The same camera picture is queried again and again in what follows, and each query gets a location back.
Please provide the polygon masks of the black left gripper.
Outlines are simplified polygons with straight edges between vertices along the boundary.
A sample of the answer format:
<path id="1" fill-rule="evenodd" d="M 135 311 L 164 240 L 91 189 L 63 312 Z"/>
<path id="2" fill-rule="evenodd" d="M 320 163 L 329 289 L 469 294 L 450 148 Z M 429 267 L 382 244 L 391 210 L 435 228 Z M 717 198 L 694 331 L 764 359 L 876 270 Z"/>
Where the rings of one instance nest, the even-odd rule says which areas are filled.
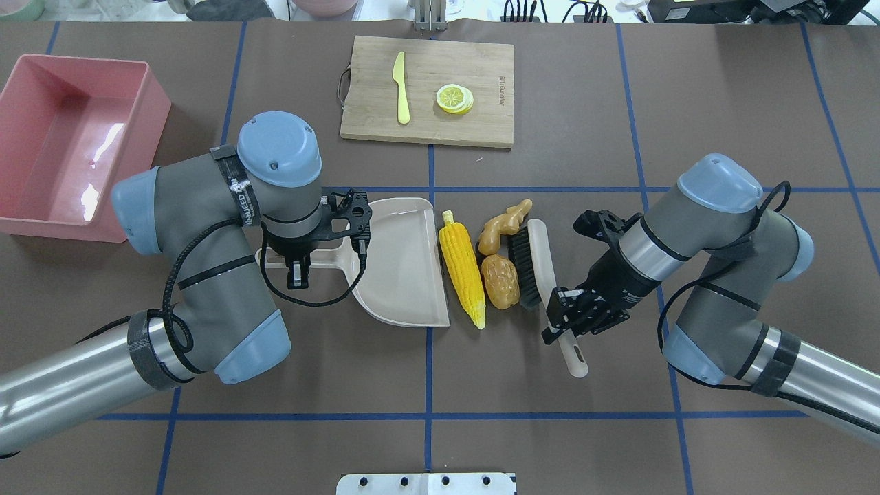
<path id="1" fill-rule="evenodd" d="M 359 262 L 366 262 L 372 210 L 364 189 L 323 189 L 318 205 L 297 222 L 264 217 L 261 256 L 280 256 L 288 267 L 288 289 L 310 286 L 311 253 L 318 244 L 348 238 Z"/>

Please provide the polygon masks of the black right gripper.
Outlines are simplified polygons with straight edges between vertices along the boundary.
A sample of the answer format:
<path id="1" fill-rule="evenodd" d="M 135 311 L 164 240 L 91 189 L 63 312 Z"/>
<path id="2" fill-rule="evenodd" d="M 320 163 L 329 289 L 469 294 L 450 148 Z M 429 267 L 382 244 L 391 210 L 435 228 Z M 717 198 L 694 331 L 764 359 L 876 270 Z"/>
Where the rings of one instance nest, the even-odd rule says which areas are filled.
<path id="1" fill-rule="evenodd" d="M 624 257 L 620 241 L 641 218 L 622 219 L 609 210 L 585 210 L 573 223 L 582 236 L 608 244 L 608 250 L 573 289 L 555 286 L 546 309 L 548 327 L 541 336 L 553 344 L 570 331 L 574 336 L 600 334 L 629 319 L 628 310 L 650 294 L 650 279 Z"/>

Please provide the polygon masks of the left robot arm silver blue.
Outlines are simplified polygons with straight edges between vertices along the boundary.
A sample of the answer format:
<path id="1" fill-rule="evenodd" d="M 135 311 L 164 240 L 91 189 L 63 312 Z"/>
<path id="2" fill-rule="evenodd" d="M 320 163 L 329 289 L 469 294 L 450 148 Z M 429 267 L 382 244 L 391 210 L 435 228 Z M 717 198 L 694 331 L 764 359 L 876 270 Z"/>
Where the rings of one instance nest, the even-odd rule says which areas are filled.
<path id="1" fill-rule="evenodd" d="M 170 262 L 160 307 L 111 322 L 53 356 L 2 376 L 2 457 L 117 408 L 214 372 L 237 384 L 289 355 L 266 272 L 268 250 L 308 286 L 318 244 L 350 239 L 366 269 L 372 210 L 361 189 L 321 184 L 316 131 L 267 111 L 236 144 L 121 181 L 113 209 L 133 248 Z"/>

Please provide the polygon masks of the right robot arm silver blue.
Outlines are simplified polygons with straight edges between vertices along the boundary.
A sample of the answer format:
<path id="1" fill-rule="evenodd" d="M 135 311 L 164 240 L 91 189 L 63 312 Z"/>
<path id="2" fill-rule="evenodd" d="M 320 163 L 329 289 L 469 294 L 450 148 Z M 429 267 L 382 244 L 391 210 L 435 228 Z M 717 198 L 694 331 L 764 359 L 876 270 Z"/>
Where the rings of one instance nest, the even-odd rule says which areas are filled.
<path id="1" fill-rule="evenodd" d="M 582 236 L 607 244 L 584 282 L 548 292 L 546 344 L 598 334 L 701 252 L 706 266 L 680 288 L 688 298 L 658 346 L 685 379 L 722 391 L 747 391 L 790 402 L 798 410 L 878 446 L 878 375 L 761 322 L 773 286 L 808 269 L 810 235 L 772 209 L 789 183 L 764 193 L 734 159 L 707 154 L 645 214 L 622 219 L 585 210 L 574 222 Z"/>

